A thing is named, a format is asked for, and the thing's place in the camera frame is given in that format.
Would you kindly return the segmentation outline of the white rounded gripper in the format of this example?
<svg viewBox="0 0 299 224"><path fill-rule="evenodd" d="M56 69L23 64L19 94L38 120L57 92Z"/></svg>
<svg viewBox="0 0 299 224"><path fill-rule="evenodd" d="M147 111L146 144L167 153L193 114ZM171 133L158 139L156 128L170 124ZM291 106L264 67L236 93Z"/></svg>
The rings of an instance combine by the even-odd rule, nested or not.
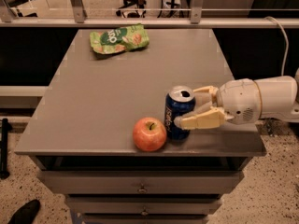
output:
<svg viewBox="0 0 299 224"><path fill-rule="evenodd" d="M237 125L253 123L261 116L261 94L253 80L232 80L219 89L205 86L193 93L197 107L174 119L182 130L218 128L226 121Z"/></svg>

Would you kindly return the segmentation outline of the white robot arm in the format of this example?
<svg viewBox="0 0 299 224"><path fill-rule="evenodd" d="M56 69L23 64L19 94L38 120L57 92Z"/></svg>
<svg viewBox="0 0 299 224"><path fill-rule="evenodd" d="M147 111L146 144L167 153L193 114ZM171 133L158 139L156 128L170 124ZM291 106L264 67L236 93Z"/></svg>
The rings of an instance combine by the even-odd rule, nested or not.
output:
<svg viewBox="0 0 299 224"><path fill-rule="evenodd" d="M182 130L218 128L225 122L254 123L258 119L299 121L298 77L244 78L193 92L195 109L174 119Z"/></svg>

